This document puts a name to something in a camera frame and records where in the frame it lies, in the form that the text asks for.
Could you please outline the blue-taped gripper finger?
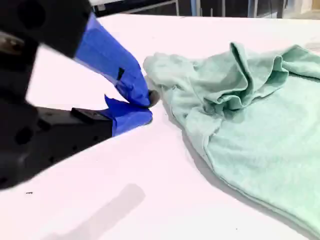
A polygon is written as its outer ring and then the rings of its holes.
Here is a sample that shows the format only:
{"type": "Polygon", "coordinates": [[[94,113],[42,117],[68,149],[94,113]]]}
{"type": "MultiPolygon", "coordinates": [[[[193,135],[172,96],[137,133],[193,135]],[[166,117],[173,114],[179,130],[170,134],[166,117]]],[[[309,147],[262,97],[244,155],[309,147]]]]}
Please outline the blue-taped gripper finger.
{"type": "Polygon", "coordinates": [[[98,22],[88,0],[19,0],[16,11],[28,36],[104,76],[129,103],[158,102],[136,58],[98,22]]]}
{"type": "Polygon", "coordinates": [[[52,165],[112,137],[149,124],[152,112],[114,98],[103,110],[38,108],[36,134],[24,162],[29,180],[52,165]]]}

